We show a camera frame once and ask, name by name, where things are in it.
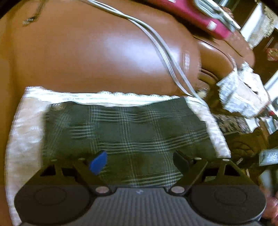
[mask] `white fabric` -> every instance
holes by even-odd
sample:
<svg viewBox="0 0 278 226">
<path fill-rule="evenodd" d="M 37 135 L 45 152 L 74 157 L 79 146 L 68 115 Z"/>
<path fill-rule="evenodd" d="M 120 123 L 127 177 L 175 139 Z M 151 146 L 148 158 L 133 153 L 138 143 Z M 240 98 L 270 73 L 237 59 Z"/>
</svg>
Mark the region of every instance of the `white fabric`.
<svg viewBox="0 0 278 226">
<path fill-rule="evenodd" d="M 223 108 L 229 112 L 239 112 L 250 118 L 256 116 L 268 103 L 268 94 L 260 76 L 253 73 L 246 62 L 239 71 L 235 65 L 234 70 L 219 81 L 217 86 L 220 87 L 219 97 Z"/>
<path fill-rule="evenodd" d="M 14 225 L 21 223 L 14 208 L 14 196 L 17 191 L 41 167 L 41 146 L 44 134 L 43 115 L 49 104 L 75 101 L 80 104 L 98 104 L 103 106 L 141 106 L 154 102 L 178 98 L 176 96 L 137 95 L 100 92 L 97 94 L 58 93 L 41 87 L 28 87 L 19 104 L 10 132 L 6 150 L 6 194 Z M 186 97 L 189 107 L 200 120 L 205 121 L 208 134 L 218 157 L 229 158 L 230 150 L 209 110 L 200 100 Z"/>
</svg>

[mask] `circular disc cover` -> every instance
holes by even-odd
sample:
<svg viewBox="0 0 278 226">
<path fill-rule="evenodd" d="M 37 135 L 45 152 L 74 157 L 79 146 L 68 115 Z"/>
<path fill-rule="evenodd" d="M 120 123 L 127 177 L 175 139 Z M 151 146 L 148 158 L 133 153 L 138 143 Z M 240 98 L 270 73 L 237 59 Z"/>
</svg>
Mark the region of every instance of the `circular disc cover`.
<svg viewBox="0 0 278 226">
<path fill-rule="evenodd" d="M 81 185 L 25 185 L 14 200 L 22 221 L 54 225 L 76 219 L 89 203 L 89 192 Z"/>
<path fill-rule="evenodd" d="M 257 219 L 266 200 L 256 185 L 195 185 L 191 201 L 206 218 L 224 224 L 243 224 Z"/>
</svg>

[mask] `white cable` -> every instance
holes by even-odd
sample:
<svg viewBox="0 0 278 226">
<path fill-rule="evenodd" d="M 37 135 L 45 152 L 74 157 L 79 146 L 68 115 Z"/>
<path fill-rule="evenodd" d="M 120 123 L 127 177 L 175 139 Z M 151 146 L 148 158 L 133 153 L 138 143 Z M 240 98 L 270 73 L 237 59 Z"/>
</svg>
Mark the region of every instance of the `white cable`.
<svg viewBox="0 0 278 226">
<path fill-rule="evenodd" d="M 198 98 L 199 100 L 201 100 L 201 102 L 206 106 L 208 107 L 208 105 L 206 104 L 206 102 L 197 95 L 197 93 L 195 92 L 195 90 L 193 89 L 193 87 L 191 86 L 190 82 L 188 81 L 188 79 L 186 78 L 186 76 L 184 75 L 182 69 L 180 68 L 179 64 L 176 62 L 176 60 L 174 59 L 173 55 L 171 54 L 170 52 L 170 49 L 169 47 L 167 46 L 167 44 L 165 43 L 165 41 L 162 39 L 162 37 L 151 27 L 149 26 L 148 24 L 146 24 L 145 22 L 137 19 L 137 18 L 134 18 L 132 16 L 129 16 L 129 15 L 126 15 L 122 12 L 120 12 L 119 10 L 111 7 L 111 6 L 108 6 L 104 3 L 101 3 L 101 2 L 98 2 L 98 1 L 95 1 L 95 0 L 80 0 L 82 2 L 85 2 L 85 3 L 91 3 L 93 6 L 95 6 L 96 8 L 99 8 L 101 10 L 104 10 L 106 12 L 109 12 L 113 15 L 116 15 L 116 16 L 119 16 L 121 18 L 125 18 L 131 22 L 136 22 L 134 23 L 135 25 L 141 25 L 138 26 L 140 29 L 145 28 L 147 30 L 149 30 L 156 38 L 157 40 L 160 42 L 161 45 L 159 45 L 157 43 L 157 41 L 155 39 L 153 39 L 153 37 L 151 35 L 148 35 L 148 33 L 146 33 L 144 30 L 144 32 L 148 35 L 148 37 L 154 42 L 155 46 L 158 48 L 159 52 L 161 53 L 162 55 L 162 58 L 163 60 L 165 61 L 168 69 L 169 69 L 169 72 L 172 76 L 172 78 L 174 79 L 175 83 L 178 85 L 178 87 L 184 92 L 186 93 L 187 95 L 190 95 L 183 87 L 182 85 L 180 84 L 180 82 L 177 80 L 175 74 L 173 73 L 173 69 L 172 67 L 169 67 L 169 64 L 168 64 L 168 59 L 165 58 L 165 54 L 168 56 L 168 58 L 170 59 L 170 61 L 172 62 L 172 64 L 175 66 L 175 68 L 178 70 L 179 74 L 181 75 L 182 79 L 184 80 L 184 82 L 186 83 L 186 85 L 188 86 L 189 90 L 191 91 L 191 93 L 196 97 Z M 161 51 L 161 46 L 165 49 L 165 53 L 163 53 L 163 51 Z"/>
</svg>

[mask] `green plaid fabric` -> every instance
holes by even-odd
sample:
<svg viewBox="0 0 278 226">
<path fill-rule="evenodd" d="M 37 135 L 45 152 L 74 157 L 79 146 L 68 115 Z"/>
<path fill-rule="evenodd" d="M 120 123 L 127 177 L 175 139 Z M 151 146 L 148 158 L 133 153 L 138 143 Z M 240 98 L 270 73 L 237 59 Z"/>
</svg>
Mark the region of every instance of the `green plaid fabric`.
<svg viewBox="0 0 278 226">
<path fill-rule="evenodd" d="M 171 186 L 181 178 L 173 152 L 208 160 L 216 152 L 206 124 L 184 98 L 140 107 L 65 102 L 46 114 L 43 161 L 77 159 L 105 150 L 100 177 L 108 184 Z"/>
</svg>

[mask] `ribbed gray panel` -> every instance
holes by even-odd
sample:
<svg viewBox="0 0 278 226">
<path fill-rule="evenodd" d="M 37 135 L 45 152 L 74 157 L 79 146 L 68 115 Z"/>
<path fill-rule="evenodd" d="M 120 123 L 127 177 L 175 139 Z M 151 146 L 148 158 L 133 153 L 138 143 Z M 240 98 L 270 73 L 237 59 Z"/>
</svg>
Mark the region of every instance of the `ribbed gray panel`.
<svg viewBox="0 0 278 226">
<path fill-rule="evenodd" d="M 163 188 L 118 188 L 97 198 L 89 211 L 67 226 L 217 226 L 199 215 L 186 199 Z M 260 226 L 258 222 L 245 226 Z"/>
</svg>

